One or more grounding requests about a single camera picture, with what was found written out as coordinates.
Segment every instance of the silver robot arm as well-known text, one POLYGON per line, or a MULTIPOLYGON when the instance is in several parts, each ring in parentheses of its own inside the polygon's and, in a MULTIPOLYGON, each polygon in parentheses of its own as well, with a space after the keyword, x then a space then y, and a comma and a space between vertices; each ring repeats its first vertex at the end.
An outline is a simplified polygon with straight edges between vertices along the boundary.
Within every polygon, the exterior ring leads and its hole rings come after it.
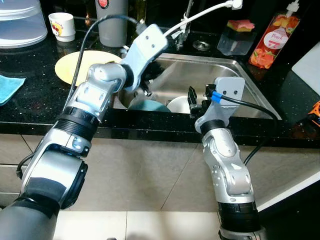
POLYGON ((113 93, 134 91, 167 39, 150 25, 118 63, 94 64, 62 115, 43 137, 26 168, 19 198, 0 211, 0 240, 50 240, 60 209, 75 203, 88 169, 82 160, 113 93))
MULTIPOLYGON (((218 93, 241 100, 243 78, 218 77, 214 83, 218 93)), ((248 168, 241 161, 239 147, 226 128, 238 104, 214 100, 213 97, 205 114, 195 122, 195 129, 203 135, 204 159, 212 174, 221 222, 219 236, 222 240, 266 240, 248 168)))

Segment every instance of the dish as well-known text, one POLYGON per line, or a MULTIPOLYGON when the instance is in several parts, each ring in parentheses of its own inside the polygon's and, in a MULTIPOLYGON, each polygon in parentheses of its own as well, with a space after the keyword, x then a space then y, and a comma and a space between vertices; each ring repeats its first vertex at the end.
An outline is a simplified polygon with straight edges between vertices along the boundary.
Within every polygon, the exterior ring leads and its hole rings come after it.
MULTIPOLYGON (((67 84, 71 84, 72 82, 78 57, 79 52, 73 52, 60 58, 59 61, 57 61, 55 64, 55 74, 67 84)), ((92 64, 106 64, 109 62, 119 63, 120 61, 120 57, 109 52, 94 50, 84 51, 75 85, 79 86, 79 84, 83 83, 86 80, 88 69, 92 64)))
POLYGON ((166 106, 173 113, 190 114, 187 96, 178 96, 166 106))
POLYGON ((155 112, 167 112, 170 110, 162 103, 150 99, 145 99, 129 106, 130 110, 141 110, 141 111, 155 111, 155 112))

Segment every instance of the yellow plate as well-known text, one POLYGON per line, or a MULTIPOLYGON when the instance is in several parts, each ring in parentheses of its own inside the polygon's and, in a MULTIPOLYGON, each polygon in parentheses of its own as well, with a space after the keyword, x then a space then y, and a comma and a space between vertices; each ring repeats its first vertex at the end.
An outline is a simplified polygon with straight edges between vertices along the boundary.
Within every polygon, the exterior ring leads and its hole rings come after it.
MULTIPOLYGON (((54 70, 55 74, 64 82, 71 84, 76 70, 79 52, 73 52, 60 58, 56 62, 54 70)), ((92 64, 106 64, 109 62, 119 63, 121 58, 105 51, 84 51, 80 71, 76 80, 76 86, 86 80, 88 69, 92 64)))

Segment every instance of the stainless steel sink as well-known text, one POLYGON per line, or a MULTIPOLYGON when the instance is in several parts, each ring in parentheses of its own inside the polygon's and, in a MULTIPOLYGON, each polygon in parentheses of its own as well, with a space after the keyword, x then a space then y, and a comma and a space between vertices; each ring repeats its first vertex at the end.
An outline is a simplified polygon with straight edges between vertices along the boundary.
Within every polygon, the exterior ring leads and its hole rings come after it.
MULTIPOLYGON (((114 108, 123 108, 123 106, 128 108, 132 101, 140 101, 142 99, 155 100, 166 106, 179 96, 187 96, 189 86, 195 89, 198 96, 197 101, 201 103, 205 99, 206 84, 213 83, 217 77, 243 77, 245 79, 245 88, 242 100, 267 108, 278 119, 281 119, 246 72, 234 60, 164 53, 157 58, 157 62, 165 71, 161 76, 149 82, 148 87, 152 91, 152 95, 146 97, 141 89, 134 93, 127 93, 122 90, 118 94, 118 100, 121 104, 116 100, 113 104, 114 108)), ((265 113, 246 106, 240 106, 233 116, 270 118, 265 113)))

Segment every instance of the cutting board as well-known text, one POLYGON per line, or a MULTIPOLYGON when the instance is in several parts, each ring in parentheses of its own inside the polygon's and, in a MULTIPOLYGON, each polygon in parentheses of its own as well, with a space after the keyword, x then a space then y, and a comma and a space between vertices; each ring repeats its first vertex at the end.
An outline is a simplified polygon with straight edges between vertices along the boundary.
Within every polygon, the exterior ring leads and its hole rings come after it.
POLYGON ((320 42, 292 67, 292 71, 320 95, 320 42))

